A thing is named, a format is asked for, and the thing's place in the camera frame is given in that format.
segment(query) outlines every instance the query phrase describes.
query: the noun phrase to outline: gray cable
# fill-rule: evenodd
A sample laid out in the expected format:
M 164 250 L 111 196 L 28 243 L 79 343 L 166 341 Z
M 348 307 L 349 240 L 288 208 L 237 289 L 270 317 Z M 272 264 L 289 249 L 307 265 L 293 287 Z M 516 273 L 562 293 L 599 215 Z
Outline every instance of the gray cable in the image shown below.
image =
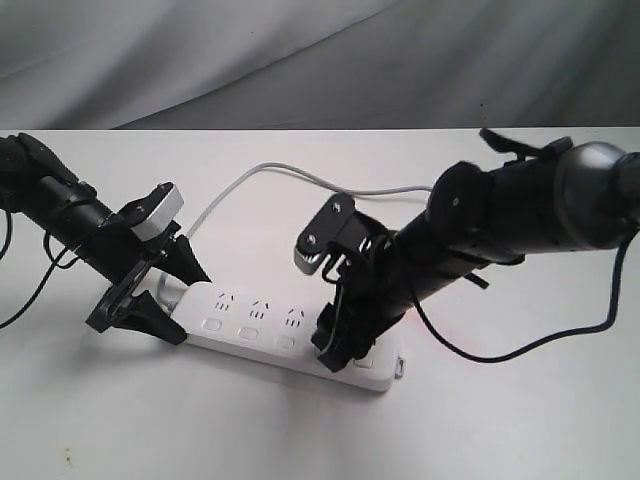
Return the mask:
M 408 192 L 431 192 L 431 187 L 426 185 L 415 185 L 408 187 L 399 187 L 399 188 L 387 188 L 383 190 L 351 190 L 348 188 L 343 188 L 338 185 L 335 185 L 323 178 L 318 177 L 312 173 L 309 173 L 301 168 L 294 167 L 293 165 L 287 165 L 286 163 L 279 162 L 267 162 L 261 163 L 260 165 L 256 165 L 255 167 L 247 170 L 244 174 L 242 174 L 235 182 L 225 188 L 216 198 L 214 198 L 209 206 L 200 214 L 200 216 L 193 223 L 191 228 L 187 231 L 186 237 L 192 238 L 193 235 L 198 231 L 200 226 L 204 223 L 204 221 L 209 217 L 211 212 L 222 202 L 231 192 L 233 192 L 236 188 L 238 188 L 245 180 L 249 177 L 255 175 L 258 172 L 263 170 L 284 170 L 291 173 L 294 173 L 304 179 L 310 181 L 311 183 L 318 185 L 320 187 L 324 187 L 328 190 L 333 190 L 334 192 L 342 192 L 347 193 L 349 195 L 353 195 L 354 197 L 378 197 L 384 195 L 397 195 L 400 193 L 408 193 Z M 175 305 L 172 305 L 168 300 L 163 298 L 164 289 L 167 284 L 166 273 L 162 273 L 160 275 L 160 279 L 158 280 L 158 287 L 156 289 L 156 297 L 160 304 L 167 307 L 170 311 L 173 310 Z

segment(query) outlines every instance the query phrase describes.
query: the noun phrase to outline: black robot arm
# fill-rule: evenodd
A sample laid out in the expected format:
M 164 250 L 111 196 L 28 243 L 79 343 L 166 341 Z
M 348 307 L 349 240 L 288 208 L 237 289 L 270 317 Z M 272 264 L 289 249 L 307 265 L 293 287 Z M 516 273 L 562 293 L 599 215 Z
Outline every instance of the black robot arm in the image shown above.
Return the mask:
M 172 183 L 112 212 L 49 148 L 21 133 L 0 138 L 0 196 L 3 209 L 23 213 L 44 229 L 52 262 L 50 237 L 113 283 L 87 319 L 89 325 L 100 332 L 136 330 L 172 344 L 186 339 L 149 292 L 133 295 L 152 267 L 189 285 L 209 281 L 188 240 L 176 236 L 180 226 L 173 218 L 183 201 Z
M 323 278 L 336 284 L 312 337 L 329 369 L 366 356 L 417 300 L 460 278 L 485 287 L 476 269 L 515 265 L 531 253 L 612 249 L 637 230 L 639 154 L 569 138 L 535 148 L 490 130 L 481 136 L 516 159 L 490 172 L 454 165 L 400 231 L 336 194 L 299 236 L 298 267 L 310 275 L 324 263 Z

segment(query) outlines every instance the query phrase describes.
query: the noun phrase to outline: white table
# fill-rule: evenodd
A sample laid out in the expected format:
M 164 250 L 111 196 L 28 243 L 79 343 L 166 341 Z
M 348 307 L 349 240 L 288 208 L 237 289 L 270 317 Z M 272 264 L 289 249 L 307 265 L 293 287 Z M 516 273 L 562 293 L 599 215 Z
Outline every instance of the white table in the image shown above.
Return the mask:
M 510 133 L 534 144 L 570 134 L 576 142 L 640 149 L 640 129 Z M 178 216 L 185 226 L 263 161 L 376 188 L 433 182 L 460 159 L 483 168 L 507 159 L 476 131 L 460 130 L 35 135 L 113 209 L 175 182 L 186 200 Z M 195 252 L 215 281 L 323 304 L 330 288 L 297 271 L 292 246 L 328 195 L 288 176 L 258 174 L 210 217 Z M 420 194 L 358 201 L 390 227 L 423 205 Z M 42 232 L 23 217 L 15 223 L 0 265 L 0 318 L 23 303 L 48 265 Z M 384 395 L 137 333 L 99 335 L 84 320 L 106 282 L 86 265 L 59 271 L 28 314 L 0 332 L 0 477 L 636 479 L 639 248 L 628 255 L 613 330 L 508 364 L 466 362 L 408 314 L 401 327 L 406 375 Z M 426 310 L 468 350 L 502 353 L 602 321 L 612 260 L 613 252 L 529 257 L 519 267 L 485 270 L 488 291 L 459 282 L 425 302 Z

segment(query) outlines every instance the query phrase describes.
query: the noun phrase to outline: white power strip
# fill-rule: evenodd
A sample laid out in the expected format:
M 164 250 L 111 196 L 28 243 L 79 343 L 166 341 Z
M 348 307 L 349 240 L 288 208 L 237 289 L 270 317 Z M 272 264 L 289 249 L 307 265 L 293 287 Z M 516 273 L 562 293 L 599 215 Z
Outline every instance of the white power strip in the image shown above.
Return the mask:
M 316 359 L 310 340 L 319 313 L 199 282 L 189 287 L 172 318 L 189 334 L 187 343 L 368 390 L 388 390 L 402 376 L 404 360 L 393 330 L 365 358 L 332 373 Z

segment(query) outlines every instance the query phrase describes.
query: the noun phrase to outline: gray backdrop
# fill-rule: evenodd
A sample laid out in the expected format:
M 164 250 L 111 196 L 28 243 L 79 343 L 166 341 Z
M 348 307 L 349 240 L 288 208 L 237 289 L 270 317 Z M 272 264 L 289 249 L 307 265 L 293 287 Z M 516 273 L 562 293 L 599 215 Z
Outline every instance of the gray backdrop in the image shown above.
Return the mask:
M 633 0 L 0 0 L 0 128 L 638 125 Z

